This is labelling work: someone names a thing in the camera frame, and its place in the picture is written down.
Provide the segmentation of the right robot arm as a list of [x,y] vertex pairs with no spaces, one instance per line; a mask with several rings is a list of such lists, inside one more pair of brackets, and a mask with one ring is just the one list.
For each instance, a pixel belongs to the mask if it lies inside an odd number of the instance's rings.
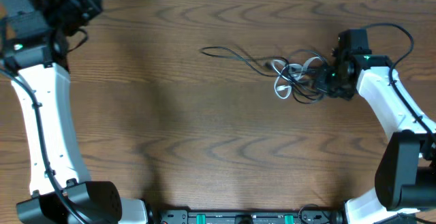
[[331,66],[323,66],[314,88],[331,98],[361,96],[376,115],[388,145],[375,173],[374,187],[345,202],[341,223],[415,220],[435,208],[435,122],[400,81],[396,64],[369,48],[366,28],[338,35]]

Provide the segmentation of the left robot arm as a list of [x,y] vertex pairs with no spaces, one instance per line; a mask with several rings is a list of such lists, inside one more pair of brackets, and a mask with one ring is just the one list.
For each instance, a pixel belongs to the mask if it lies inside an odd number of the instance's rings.
[[22,223],[150,223],[144,201],[94,181],[76,139],[70,106],[68,38],[84,31],[102,0],[1,0],[1,73],[18,96],[27,133],[30,198]]

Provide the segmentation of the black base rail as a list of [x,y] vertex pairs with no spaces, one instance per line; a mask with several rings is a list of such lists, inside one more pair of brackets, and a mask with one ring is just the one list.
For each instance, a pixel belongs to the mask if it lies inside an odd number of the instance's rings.
[[156,224],[343,224],[343,213],[303,208],[285,212],[189,211],[161,210],[154,217]]

